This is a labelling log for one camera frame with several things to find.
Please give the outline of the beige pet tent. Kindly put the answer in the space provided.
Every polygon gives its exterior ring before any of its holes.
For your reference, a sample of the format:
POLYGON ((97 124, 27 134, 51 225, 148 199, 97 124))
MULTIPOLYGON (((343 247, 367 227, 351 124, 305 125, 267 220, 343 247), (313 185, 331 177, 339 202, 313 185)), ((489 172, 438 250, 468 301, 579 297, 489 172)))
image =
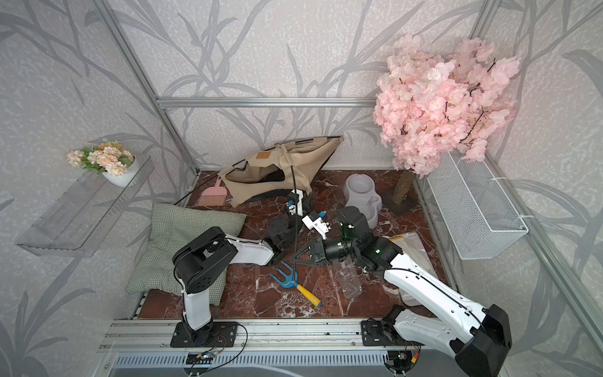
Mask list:
POLYGON ((294 189, 311 193, 313 179, 343 142, 344 137, 337 136, 276 144, 245 158, 242 167, 227 167, 218 177, 232 196, 233 207, 287 196, 294 189))

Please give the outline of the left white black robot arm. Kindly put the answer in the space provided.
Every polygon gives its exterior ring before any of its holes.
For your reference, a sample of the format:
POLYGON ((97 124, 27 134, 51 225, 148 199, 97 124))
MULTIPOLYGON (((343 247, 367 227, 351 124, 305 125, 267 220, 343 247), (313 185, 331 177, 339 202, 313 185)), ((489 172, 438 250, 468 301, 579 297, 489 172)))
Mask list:
POLYGON ((262 240, 234 237, 213 226, 177 252, 173 257, 174 277, 182 286, 184 311, 170 347, 233 347, 238 324, 213 322, 210 286, 232 264, 272 266, 282 261, 285 250, 297 243, 301 218, 280 216, 262 240))

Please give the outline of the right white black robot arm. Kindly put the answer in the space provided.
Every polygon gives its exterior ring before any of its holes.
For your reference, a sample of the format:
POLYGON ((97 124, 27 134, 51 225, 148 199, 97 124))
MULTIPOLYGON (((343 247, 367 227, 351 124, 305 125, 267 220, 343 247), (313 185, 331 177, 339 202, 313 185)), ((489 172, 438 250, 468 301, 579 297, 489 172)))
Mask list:
POLYGON ((301 219, 320 235, 298 251, 292 262, 322 266, 351 258, 368 273, 415 298, 431 317, 395 305, 381 320, 364 320, 364 345, 428 347, 453 358, 469 376, 497 376, 512 347, 507 312, 496 305, 484 307, 463 297, 432 276, 391 239, 377 237, 356 207, 339 211, 338 238, 328 238, 331 227, 322 214, 312 211, 301 219))

